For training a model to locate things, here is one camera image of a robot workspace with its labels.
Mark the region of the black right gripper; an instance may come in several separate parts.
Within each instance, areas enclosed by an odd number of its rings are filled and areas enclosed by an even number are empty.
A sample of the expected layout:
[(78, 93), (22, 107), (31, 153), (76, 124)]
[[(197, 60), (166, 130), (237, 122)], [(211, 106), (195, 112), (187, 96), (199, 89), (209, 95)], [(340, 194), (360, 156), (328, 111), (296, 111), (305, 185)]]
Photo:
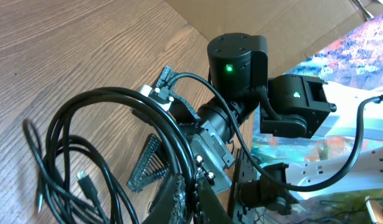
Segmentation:
[[(214, 192), (224, 192), (232, 186), (225, 173), (234, 165), (235, 159), (210, 121), (180, 124), (189, 141), (194, 161), (207, 172), (206, 177)], [(155, 134), (150, 134), (144, 149), (127, 182), (132, 192), (141, 192), (147, 185), (162, 179), (169, 170), (163, 144)]]

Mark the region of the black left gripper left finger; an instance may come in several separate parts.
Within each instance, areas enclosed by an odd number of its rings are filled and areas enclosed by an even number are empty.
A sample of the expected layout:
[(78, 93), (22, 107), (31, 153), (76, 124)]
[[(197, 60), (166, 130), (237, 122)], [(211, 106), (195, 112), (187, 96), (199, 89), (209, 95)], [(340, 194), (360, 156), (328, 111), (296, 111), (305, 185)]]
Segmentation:
[(186, 184), (181, 174), (167, 177), (161, 185), (149, 215), (151, 224), (186, 222)]

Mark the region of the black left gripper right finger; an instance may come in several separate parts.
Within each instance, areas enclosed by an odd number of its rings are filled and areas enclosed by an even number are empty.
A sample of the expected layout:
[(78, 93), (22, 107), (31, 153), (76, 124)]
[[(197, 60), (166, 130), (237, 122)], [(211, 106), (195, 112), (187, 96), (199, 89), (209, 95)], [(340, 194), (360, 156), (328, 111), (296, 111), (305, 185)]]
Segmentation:
[(196, 179), (192, 208), (195, 224), (233, 224), (205, 177)]

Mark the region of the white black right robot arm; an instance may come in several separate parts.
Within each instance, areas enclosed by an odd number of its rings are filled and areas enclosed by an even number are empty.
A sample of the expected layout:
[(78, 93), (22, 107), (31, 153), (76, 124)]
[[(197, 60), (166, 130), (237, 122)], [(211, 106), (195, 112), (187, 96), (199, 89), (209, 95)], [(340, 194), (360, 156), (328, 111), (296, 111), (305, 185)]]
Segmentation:
[(312, 196), (334, 192), (383, 188), (383, 167), (376, 167), (372, 156), (361, 154), (364, 136), (364, 112), (367, 103), (371, 123), (383, 126), (383, 95), (373, 94), (358, 103), (356, 91), (342, 96), (336, 104), (327, 100), (325, 82), (317, 77), (281, 75), (268, 77), (267, 40), (261, 35), (229, 33), (209, 42), (209, 77), (202, 81), (214, 94), (213, 99), (194, 111), (173, 90), (183, 73), (163, 76), (158, 92), (142, 94), (130, 91), (132, 98), (145, 104), (145, 114), (160, 122), (159, 133), (166, 149), (172, 176), (182, 177), (186, 185), (183, 203), (197, 204), (194, 183), (197, 173), (213, 173), (214, 192), (229, 188), (224, 174), (234, 163), (225, 144), (240, 136), (239, 127), (254, 110), (259, 110), (260, 130), (283, 138), (311, 138), (337, 109), (356, 120), (355, 143), (347, 159), (316, 163), (303, 177), (299, 165), (284, 163), (260, 166), (257, 180), (239, 184), (239, 202), (246, 207), (268, 205), (271, 210), (288, 214), (297, 202), (295, 192)]

